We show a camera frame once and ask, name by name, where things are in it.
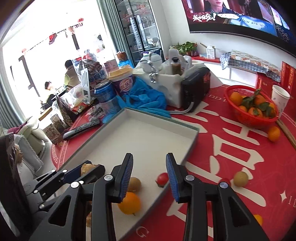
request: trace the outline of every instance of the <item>red plastic basket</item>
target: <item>red plastic basket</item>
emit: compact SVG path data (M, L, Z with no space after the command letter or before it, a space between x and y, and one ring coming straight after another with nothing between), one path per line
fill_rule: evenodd
M244 112L240 108L238 108L231 100L230 100L230 95L233 92L238 92L241 95L246 95L246 96L252 96L255 92L254 88L248 87L248 86L243 86L243 85L233 85L229 86L225 90L225 98L228 101L231 109L233 110L234 115L238 119L238 121L248 127L255 128L255 129L262 129L266 126L271 125L272 123L276 122L277 119L279 118L279 111L277 109L277 106L275 105L275 111L276 111L276 117L272 119L263 119L259 118L256 116L253 116L247 112ZM267 102L274 103L263 91L260 92L260 94L266 99Z

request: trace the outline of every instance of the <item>white paper cup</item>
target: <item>white paper cup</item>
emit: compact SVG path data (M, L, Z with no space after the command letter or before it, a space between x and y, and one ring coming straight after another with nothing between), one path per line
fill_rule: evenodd
M271 99L277 105L279 110L279 117L281 117L290 99L289 93L285 91L282 87L279 87L278 85L273 85Z

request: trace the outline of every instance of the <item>television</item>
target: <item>television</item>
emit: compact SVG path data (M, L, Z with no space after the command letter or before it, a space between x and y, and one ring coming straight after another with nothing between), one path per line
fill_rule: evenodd
M182 0L191 33L215 32L256 39L296 57L296 37L265 0Z

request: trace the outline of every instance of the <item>glass cabinet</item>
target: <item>glass cabinet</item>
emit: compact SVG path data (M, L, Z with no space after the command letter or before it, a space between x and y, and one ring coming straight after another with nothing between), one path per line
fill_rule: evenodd
M119 18L129 45L133 63L143 57L142 52L161 50L160 39L148 0L115 0Z

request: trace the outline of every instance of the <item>beige vest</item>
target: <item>beige vest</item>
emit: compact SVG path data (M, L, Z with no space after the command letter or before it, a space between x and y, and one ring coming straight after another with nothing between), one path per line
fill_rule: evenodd
M69 83L68 83L68 86L74 87L74 86L80 84L79 78L78 78L78 76L76 74L76 71L75 71L73 65L70 66L69 68L67 68L66 75L68 75L69 78L70 78Z

